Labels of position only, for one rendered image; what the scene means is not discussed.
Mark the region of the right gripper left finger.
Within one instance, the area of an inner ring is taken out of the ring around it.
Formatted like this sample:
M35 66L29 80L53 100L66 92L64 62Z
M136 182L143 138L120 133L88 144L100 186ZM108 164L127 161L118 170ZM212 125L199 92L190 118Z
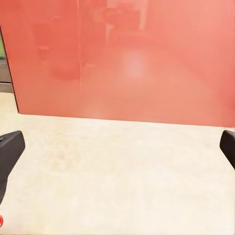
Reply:
M0 189L25 150L22 131L0 136Z

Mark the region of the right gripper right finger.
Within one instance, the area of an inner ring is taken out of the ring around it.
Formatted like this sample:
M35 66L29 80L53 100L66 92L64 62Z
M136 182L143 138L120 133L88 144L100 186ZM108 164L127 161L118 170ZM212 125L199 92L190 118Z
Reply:
M224 130L219 147L235 170L235 132Z

